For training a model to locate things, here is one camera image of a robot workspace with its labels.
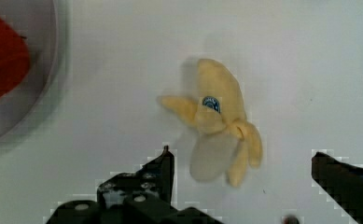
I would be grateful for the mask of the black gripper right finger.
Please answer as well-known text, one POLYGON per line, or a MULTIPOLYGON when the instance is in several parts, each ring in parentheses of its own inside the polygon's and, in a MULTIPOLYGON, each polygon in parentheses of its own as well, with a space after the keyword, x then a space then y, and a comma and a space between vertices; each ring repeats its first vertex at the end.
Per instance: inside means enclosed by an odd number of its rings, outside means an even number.
POLYGON ((311 158, 311 176, 353 220, 363 224, 363 168, 316 152, 311 158))

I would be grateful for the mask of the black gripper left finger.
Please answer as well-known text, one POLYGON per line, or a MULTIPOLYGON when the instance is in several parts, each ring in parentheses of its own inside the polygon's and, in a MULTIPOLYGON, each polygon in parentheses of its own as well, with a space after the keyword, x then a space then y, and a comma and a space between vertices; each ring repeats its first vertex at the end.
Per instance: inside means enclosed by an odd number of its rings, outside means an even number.
POLYGON ((171 205, 175 156, 161 154, 132 173, 121 173, 100 184, 96 199, 59 205, 45 224, 223 224, 195 208, 171 205))

